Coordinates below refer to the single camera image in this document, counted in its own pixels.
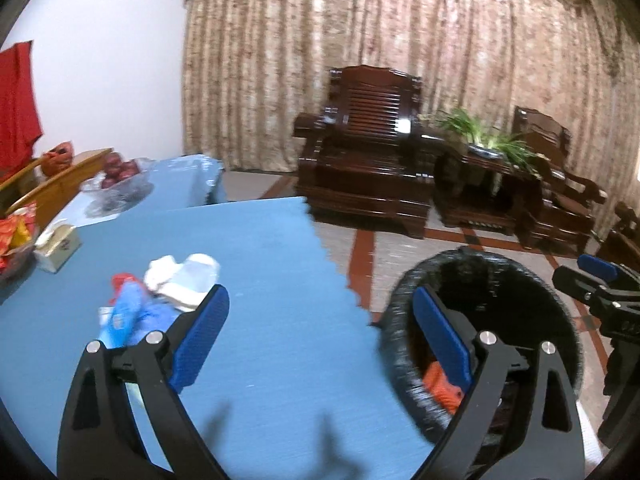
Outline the large orange foam net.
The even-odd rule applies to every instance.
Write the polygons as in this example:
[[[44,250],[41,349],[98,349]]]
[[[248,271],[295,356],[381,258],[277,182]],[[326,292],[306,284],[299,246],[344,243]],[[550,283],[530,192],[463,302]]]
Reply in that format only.
[[[427,367],[423,376],[423,385],[450,415],[456,414],[464,393],[459,387],[450,384],[439,362],[433,361]]]

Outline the blue plastic bag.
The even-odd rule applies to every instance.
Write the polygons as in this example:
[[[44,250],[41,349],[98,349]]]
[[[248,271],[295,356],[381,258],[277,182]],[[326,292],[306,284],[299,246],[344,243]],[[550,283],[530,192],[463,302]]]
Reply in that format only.
[[[140,304],[102,307],[99,310],[99,341],[107,349],[135,346],[154,330],[165,333],[181,314],[169,301],[146,290]]]

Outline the black trash bin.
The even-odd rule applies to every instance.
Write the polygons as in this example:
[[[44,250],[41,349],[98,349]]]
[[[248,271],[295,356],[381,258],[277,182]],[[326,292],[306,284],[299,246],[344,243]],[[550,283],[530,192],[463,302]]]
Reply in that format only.
[[[407,271],[378,322],[385,375],[433,445],[421,479],[580,479],[584,357],[564,302],[468,248]]]

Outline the dark wooden side table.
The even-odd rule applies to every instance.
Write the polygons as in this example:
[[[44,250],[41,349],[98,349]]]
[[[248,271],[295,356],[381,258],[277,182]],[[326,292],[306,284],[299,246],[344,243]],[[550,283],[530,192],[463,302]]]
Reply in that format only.
[[[434,205],[444,226],[512,235],[539,176],[447,144],[436,158],[434,182]]]

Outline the green potted plant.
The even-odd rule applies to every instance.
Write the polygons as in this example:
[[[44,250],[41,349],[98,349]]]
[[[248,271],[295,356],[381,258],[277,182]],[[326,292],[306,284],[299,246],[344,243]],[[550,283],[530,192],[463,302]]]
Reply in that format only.
[[[460,136],[473,154],[502,160],[519,170],[535,172],[532,165],[534,154],[522,139],[485,126],[480,118],[470,115],[462,107],[440,110],[436,114],[436,125]]]

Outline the red plastic bag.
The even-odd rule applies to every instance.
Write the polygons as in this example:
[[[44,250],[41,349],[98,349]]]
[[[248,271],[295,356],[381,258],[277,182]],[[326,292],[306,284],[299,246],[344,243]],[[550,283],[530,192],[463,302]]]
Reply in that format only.
[[[140,304],[146,298],[146,288],[142,281],[130,273],[115,274],[111,280],[113,297],[108,303],[115,307],[116,304]]]

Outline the crumpled white tissue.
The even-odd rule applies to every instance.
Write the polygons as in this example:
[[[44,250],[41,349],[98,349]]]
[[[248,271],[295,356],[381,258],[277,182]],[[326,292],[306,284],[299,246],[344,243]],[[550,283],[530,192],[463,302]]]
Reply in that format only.
[[[172,255],[152,260],[145,271],[143,283],[150,292],[159,292],[182,268]]]

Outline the white plastic cup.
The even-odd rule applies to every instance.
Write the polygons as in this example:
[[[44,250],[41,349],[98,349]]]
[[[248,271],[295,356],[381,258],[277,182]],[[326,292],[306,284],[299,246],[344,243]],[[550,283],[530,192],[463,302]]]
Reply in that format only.
[[[194,311],[218,283],[220,264],[206,254],[188,255],[182,268],[157,295],[170,301],[178,310]]]

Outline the white tissue box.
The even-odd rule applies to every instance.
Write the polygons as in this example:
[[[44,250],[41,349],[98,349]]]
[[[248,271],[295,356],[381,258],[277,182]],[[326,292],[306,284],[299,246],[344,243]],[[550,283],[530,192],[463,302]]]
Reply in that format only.
[[[41,270],[56,273],[80,247],[76,228],[65,221],[52,222],[35,242],[35,258]]]

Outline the blue tablecloth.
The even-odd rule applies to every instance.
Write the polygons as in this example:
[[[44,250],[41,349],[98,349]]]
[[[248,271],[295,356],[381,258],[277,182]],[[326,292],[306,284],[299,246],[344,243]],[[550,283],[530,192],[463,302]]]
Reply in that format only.
[[[113,275],[206,254],[221,291],[191,337],[200,364],[180,393],[233,479],[408,479],[431,445],[399,403],[378,331],[326,255],[299,198],[189,207],[180,170],[149,205],[84,226],[62,269],[33,261],[1,289],[1,400],[46,474],[65,401]]]

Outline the glass snack dish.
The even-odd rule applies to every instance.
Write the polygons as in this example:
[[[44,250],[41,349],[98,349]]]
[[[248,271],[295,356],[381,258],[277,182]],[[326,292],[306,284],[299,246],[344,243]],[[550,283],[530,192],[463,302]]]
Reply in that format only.
[[[34,232],[32,232],[32,239],[29,242],[19,248],[12,249],[8,253],[6,267],[1,272],[1,285],[6,284],[9,280],[12,280],[12,278],[15,278],[17,274],[23,271],[26,264],[29,263],[39,234],[40,229],[36,226]]]

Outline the red snack packets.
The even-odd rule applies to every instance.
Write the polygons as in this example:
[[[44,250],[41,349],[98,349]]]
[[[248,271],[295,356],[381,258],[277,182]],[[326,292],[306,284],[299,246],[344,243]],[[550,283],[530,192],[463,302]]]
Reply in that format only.
[[[1,220],[0,234],[0,256],[1,272],[6,267],[8,253],[15,248],[19,248],[32,239],[32,232],[37,226],[36,203],[31,202],[24,207],[18,208]]]

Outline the glass fruit bowl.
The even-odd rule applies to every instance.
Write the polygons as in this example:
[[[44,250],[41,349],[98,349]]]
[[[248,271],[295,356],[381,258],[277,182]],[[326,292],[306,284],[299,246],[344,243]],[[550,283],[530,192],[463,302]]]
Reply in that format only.
[[[94,177],[81,183],[80,192],[90,198],[89,205],[85,209],[88,217],[99,218],[120,214],[140,203],[152,192],[150,174],[155,166],[155,160],[142,157],[136,158],[134,162],[139,169],[137,174],[132,174],[121,181],[113,180],[106,188],[103,186],[103,182],[107,180],[104,171],[99,171]]]

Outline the wooden bench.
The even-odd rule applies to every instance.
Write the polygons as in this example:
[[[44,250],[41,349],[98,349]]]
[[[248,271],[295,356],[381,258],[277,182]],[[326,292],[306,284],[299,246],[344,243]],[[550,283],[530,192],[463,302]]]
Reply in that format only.
[[[35,204],[36,223],[43,230],[78,194],[81,183],[94,177],[102,169],[104,158],[112,151],[112,148],[101,148],[76,155],[68,168],[39,183],[22,197],[11,200],[9,206],[2,209],[1,217]]]

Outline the dark red apples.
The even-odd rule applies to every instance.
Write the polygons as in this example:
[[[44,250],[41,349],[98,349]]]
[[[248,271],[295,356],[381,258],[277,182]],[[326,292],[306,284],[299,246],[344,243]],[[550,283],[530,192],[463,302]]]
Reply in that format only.
[[[125,181],[140,172],[137,162],[133,159],[123,160],[116,152],[106,155],[103,162],[104,178],[101,188],[111,188],[113,185]]]

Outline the orange red bag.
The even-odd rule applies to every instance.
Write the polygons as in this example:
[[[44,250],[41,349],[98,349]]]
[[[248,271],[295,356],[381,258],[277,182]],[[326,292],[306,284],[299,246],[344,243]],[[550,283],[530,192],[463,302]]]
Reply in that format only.
[[[66,141],[42,155],[40,169],[46,178],[52,178],[67,169],[74,160],[75,152],[73,144]]]

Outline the red cloth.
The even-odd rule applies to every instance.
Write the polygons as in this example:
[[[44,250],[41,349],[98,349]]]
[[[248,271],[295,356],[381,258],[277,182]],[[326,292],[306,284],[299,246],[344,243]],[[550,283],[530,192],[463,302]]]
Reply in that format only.
[[[10,176],[32,159],[42,136],[32,88],[32,42],[23,41],[1,52],[0,168]]]

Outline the beige patterned curtain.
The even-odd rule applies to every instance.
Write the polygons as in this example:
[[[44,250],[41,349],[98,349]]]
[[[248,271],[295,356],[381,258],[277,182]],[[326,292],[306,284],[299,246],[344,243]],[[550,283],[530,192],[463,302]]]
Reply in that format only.
[[[285,172],[293,122],[333,67],[423,82],[422,113],[462,106],[509,128],[517,106],[573,136],[570,166],[639,203],[639,8],[632,0],[184,0],[182,146]]]

